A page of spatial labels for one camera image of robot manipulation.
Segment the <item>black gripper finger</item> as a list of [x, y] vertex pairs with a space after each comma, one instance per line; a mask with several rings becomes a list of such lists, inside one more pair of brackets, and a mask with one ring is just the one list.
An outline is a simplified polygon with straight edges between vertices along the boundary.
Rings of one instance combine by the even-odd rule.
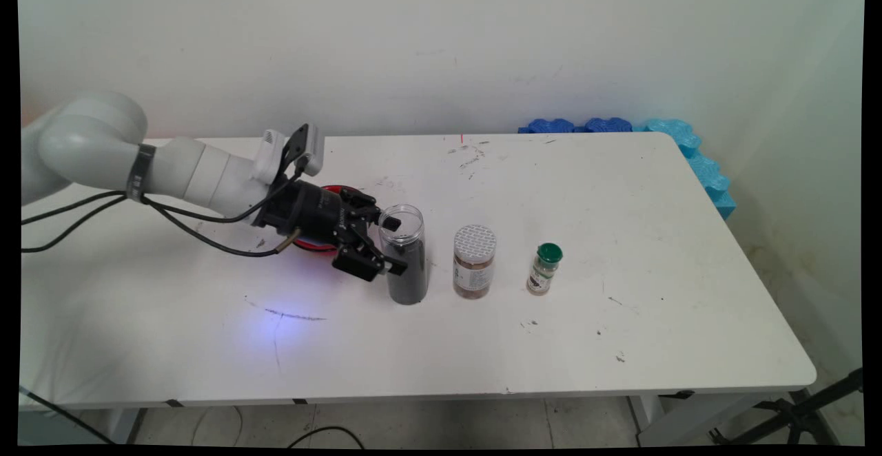
[[364, 220], [387, 231], [397, 231], [401, 226], [401, 220], [391, 215], [383, 215], [377, 201], [372, 196], [366, 195], [358, 189], [341, 189], [340, 199], [343, 212], [347, 220]]
[[339, 232], [336, 237], [333, 268], [338, 271], [371, 282], [378, 275], [402, 275], [409, 268], [405, 261], [385, 256], [366, 232]]

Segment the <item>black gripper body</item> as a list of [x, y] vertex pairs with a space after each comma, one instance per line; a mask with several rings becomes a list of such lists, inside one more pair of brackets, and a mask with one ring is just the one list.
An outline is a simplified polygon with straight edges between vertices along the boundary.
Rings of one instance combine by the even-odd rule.
[[337, 251], [337, 233], [362, 232], [362, 220], [347, 220], [344, 215], [341, 189], [356, 188], [341, 184], [320, 188], [297, 180], [256, 212], [255, 226], [274, 228], [284, 237], [296, 232], [292, 245], [299, 249]]

